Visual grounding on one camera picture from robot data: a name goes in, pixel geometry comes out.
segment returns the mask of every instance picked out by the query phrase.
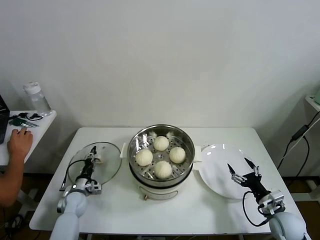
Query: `pot handle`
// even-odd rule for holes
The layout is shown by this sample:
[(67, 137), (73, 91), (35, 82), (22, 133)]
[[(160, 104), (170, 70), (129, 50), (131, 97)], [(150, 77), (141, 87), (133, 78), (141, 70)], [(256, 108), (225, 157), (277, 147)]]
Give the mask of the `pot handle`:
[(202, 163), (201, 147), (194, 146), (193, 170), (199, 171)]
[(121, 148), (120, 158), (126, 159), (127, 152), (128, 152), (128, 144), (125, 142), (125, 143), (123, 143), (122, 148)]

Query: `metal steamer tray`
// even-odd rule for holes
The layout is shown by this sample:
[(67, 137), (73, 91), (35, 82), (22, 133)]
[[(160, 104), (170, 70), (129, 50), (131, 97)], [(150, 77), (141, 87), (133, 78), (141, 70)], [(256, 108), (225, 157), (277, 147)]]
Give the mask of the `metal steamer tray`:
[[(169, 140), (169, 146), (164, 151), (155, 150), (153, 142), (156, 137), (164, 136)], [(171, 149), (184, 149), (185, 161), (176, 164), (169, 158)], [(136, 155), (142, 149), (149, 149), (153, 154), (152, 163), (148, 166), (139, 166)], [(167, 189), (182, 183), (192, 170), (195, 157), (195, 146), (191, 138), (181, 129), (165, 124), (149, 126), (138, 132), (130, 141), (127, 152), (129, 166), (134, 177), (142, 184), (155, 188)], [(154, 166), (159, 161), (167, 161), (172, 166), (172, 174), (166, 179), (159, 179), (155, 175)]]

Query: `white plate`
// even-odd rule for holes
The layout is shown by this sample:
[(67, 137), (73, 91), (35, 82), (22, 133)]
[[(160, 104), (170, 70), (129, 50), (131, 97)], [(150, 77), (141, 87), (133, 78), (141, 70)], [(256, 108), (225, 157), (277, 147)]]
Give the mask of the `white plate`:
[(239, 175), (251, 173), (253, 170), (245, 158), (251, 161), (249, 156), (233, 145), (210, 145), (202, 151), (200, 175), (208, 187), (217, 194), (228, 199), (242, 199), (249, 188), (240, 186), (231, 179), (227, 164)]

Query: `bottle cap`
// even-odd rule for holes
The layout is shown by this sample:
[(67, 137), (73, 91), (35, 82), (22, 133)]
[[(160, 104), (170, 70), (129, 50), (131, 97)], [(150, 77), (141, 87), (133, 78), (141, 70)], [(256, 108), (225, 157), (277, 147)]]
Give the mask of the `bottle cap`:
[(23, 89), (28, 95), (37, 94), (41, 91), (39, 83), (33, 81), (29, 82), (26, 85), (23, 85)]

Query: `person's hand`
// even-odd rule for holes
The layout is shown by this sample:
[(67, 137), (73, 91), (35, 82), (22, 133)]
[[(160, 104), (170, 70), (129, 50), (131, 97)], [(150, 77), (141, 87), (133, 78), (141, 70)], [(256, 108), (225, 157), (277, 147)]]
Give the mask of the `person's hand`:
[(20, 132), (17, 129), (13, 129), (10, 141), (8, 142), (10, 156), (24, 160), (31, 148), (32, 140), (33, 135), (26, 128), (22, 128)]

